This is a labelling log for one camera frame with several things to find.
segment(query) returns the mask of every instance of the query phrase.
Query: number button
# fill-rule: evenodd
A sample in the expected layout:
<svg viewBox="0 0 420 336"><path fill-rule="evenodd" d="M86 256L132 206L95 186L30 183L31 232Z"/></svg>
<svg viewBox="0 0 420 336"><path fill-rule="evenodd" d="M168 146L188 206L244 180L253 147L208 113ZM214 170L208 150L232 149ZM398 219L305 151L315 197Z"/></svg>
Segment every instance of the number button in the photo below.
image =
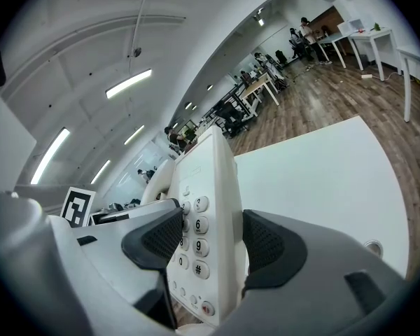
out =
<svg viewBox="0 0 420 336"><path fill-rule="evenodd" d="M190 242L188 241L187 237L182 237L181 242L180 242L181 248L185 251L188 250L188 247L190 245Z"/></svg>
<svg viewBox="0 0 420 336"><path fill-rule="evenodd" d="M215 314L215 308L208 301L204 301L202 303L201 308L202 308L202 311L204 312L204 314L206 314L207 316L213 316Z"/></svg>
<svg viewBox="0 0 420 336"><path fill-rule="evenodd" d="M188 269L188 258L187 255L179 254L177 258L177 262L179 263L179 266L182 267L182 269L187 270Z"/></svg>
<svg viewBox="0 0 420 336"><path fill-rule="evenodd" d="M209 229L209 220L205 216L196 219L193 225L196 234L205 234Z"/></svg>
<svg viewBox="0 0 420 336"><path fill-rule="evenodd" d="M184 202L182 204L183 215L188 215L190 213L191 204L190 202Z"/></svg>
<svg viewBox="0 0 420 336"><path fill-rule="evenodd" d="M209 243L206 239L197 239L193 242L193 250L196 256L203 258L209 254Z"/></svg>
<svg viewBox="0 0 420 336"><path fill-rule="evenodd" d="M201 279L208 279L210 276L210 268L209 266L201 261L201 260L195 260L193 261L193 272L195 275Z"/></svg>
<svg viewBox="0 0 420 336"><path fill-rule="evenodd" d="M207 197L199 197L195 200L195 210L197 213L202 213L203 211L206 211L209 207L209 198Z"/></svg>
<svg viewBox="0 0 420 336"><path fill-rule="evenodd" d="M187 218L185 218L183 219L182 231L187 232L189 229L190 229L190 221Z"/></svg>

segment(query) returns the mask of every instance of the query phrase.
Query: ceiling light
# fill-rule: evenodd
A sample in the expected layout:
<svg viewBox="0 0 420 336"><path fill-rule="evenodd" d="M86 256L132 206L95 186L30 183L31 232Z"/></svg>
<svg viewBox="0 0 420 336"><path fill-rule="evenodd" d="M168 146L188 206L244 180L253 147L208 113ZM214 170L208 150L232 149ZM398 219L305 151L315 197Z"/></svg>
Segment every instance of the ceiling light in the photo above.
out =
<svg viewBox="0 0 420 336"><path fill-rule="evenodd" d="M121 181L126 177L126 175L127 175L127 172L125 173L125 175L120 179L120 181L118 182L118 184L120 184L121 183Z"/></svg>
<svg viewBox="0 0 420 336"><path fill-rule="evenodd" d="M97 181L99 175L105 170L105 168L109 165L111 161L108 160L106 163L104 163L104 166L101 167L101 169L99 170L99 172L97 173L97 175L92 179L92 181L90 182L90 184L93 184Z"/></svg>
<svg viewBox="0 0 420 336"><path fill-rule="evenodd" d="M124 80L123 82L119 83L115 87L112 87L110 90L107 90L106 91L107 98L111 98L115 96L117 93L123 91L125 88L128 88L129 86L132 86L133 84L143 80L144 78L151 76L151 71L152 70L149 69L147 71L139 73L138 75L135 75L134 77Z"/></svg>
<svg viewBox="0 0 420 336"><path fill-rule="evenodd" d="M126 142L125 142L125 146L131 141L131 139L133 139L136 135L137 135L137 133L139 133L143 128L145 127L145 125L142 125L137 131L135 131L134 133L133 133L133 135L131 136L131 137L129 137L128 139L126 139Z"/></svg>
<svg viewBox="0 0 420 336"><path fill-rule="evenodd" d="M68 137L69 134L70 132L67 129L62 128L61 132L57 135L56 139L53 141L53 143L51 143L51 146L43 156L41 163L36 169L36 173L33 175L31 184L37 184L39 182L39 179L42 177L42 173L45 171L45 168L51 161L51 158L53 158L57 149L61 146L62 142Z"/></svg>
<svg viewBox="0 0 420 336"><path fill-rule="evenodd" d="M136 164L137 164L137 162L138 162L138 161L140 161L140 159L141 159L142 157L143 157L143 155L141 155L141 156L139 157L139 159L135 161L134 165L136 165Z"/></svg>

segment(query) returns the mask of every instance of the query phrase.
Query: ceiling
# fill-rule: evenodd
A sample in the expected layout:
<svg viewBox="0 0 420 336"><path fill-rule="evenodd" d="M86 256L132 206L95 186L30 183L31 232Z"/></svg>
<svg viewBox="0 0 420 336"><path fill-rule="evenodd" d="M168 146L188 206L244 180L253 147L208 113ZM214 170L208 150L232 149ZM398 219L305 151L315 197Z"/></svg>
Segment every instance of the ceiling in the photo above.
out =
<svg viewBox="0 0 420 336"><path fill-rule="evenodd" d="M29 184L65 127L69 137L42 185L89 183L107 160L108 179L172 119L218 47L267 0L31 0L0 42L8 80L3 100L37 140L18 183ZM112 99L105 91L151 68ZM128 146L124 141L145 125Z"/></svg>

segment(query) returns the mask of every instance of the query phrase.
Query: office chair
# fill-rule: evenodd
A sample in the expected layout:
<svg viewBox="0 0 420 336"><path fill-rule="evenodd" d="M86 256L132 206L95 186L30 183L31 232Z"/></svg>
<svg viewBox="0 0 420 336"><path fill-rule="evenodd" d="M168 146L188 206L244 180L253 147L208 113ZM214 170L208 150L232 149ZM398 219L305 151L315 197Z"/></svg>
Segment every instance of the office chair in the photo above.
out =
<svg viewBox="0 0 420 336"><path fill-rule="evenodd" d="M215 111L215 114L225 120L224 127L230 137L235 137L241 130L249 130L246 123L243 122L244 113L238 111L230 102L218 107L220 108Z"/></svg>

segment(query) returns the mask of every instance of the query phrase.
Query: white table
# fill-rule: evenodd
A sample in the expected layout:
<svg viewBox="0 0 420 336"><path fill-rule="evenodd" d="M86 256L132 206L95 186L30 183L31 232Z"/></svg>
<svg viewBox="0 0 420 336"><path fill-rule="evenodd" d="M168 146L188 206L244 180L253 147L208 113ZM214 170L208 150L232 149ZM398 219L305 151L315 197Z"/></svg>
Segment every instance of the white table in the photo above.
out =
<svg viewBox="0 0 420 336"><path fill-rule="evenodd" d="M420 63L420 47L417 45L404 45L397 48L405 77L405 121L409 122L411 114L411 75L409 60Z"/></svg>
<svg viewBox="0 0 420 336"><path fill-rule="evenodd" d="M251 112L255 115L258 116L258 114L255 112L255 110L253 109L253 107L251 106L250 103L247 102L247 97L251 94L254 94L255 98L261 102L261 99L259 98L259 96L256 93L256 90L258 90L258 88L261 88L262 86L265 86L266 90L269 92L271 98L274 100L275 104L277 106L279 106L279 102L277 101L277 98L275 98L274 94L272 93L272 91L270 90L269 86L267 85L267 83L270 83L272 85L272 88L274 88L276 93L279 93L279 91L275 88L274 83L272 82L272 80L269 77L268 73L264 73L263 75L261 75L258 79L258 81L252 83L252 85L248 86L243 93L241 94L241 96L239 96L240 99L244 100L244 103L246 103L248 105L248 108L251 110Z"/></svg>
<svg viewBox="0 0 420 336"><path fill-rule="evenodd" d="M403 277L409 232L403 196L383 148L361 117L235 157L243 209L377 240Z"/></svg>
<svg viewBox="0 0 420 336"><path fill-rule="evenodd" d="M333 47L335 48L335 50L336 50L336 52L337 52L337 55L339 56L339 59L341 60L342 66L343 66L344 68L346 68L346 66L345 66L345 62L344 62L344 59L342 58L341 53L339 52L339 49L338 49L338 48L337 48L337 46L336 46L336 42L338 42L339 40L342 40L342 39L344 39L344 38L346 38L346 36L343 36L340 32L337 32L336 34L331 34L331 35L329 35L329 36L327 36L327 37L325 37L325 38L322 38L321 40L317 41L317 43L318 43L318 44L319 44L319 46L321 47L322 52L323 52L323 54L325 55L325 58L326 58L328 61L330 61L330 59L328 58L328 56L327 56L327 54L326 54L325 50L323 49L322 43L331 43L331 44L333 45ZM341 46L341 49L342 49L342 52L344 53L344 55L345 55L345 56L347 56L347 54L346 54L346 52L345 52L345 49L344 49L344 47L342 46L342 44L340 43L339 45Z"/></svg>
<svg viewBox="0 0 420 336"><path fill-rule="evenodd" d="M367 41L370 42L372 45L373 54L375 56L375 61L377 62L378 71L379 71L379 79L381 81L384 81L384 72L383 72L383 66L381 64L381 58L379 57L377 44L375 43L375 40L383 37L383 36L389 36L392 43L392 48L395 51L395 63L397 64L397 71L398 74L401 75L401 65L400 65L400 59L398 58L398 52L397 52L397 45L395 42L395 37L393 36L392 29L389 29L388 27L383 27L379 31L369 31L369 32L355 32L351 35L349 35L349 41L351 44L351 47L353 48L353 52L355 53L356 59L358 60L359 69L362 71L364 70L363 64L361 63L361 59L359 58L358 50L356 49L355 40L359 41Z"/></svg>

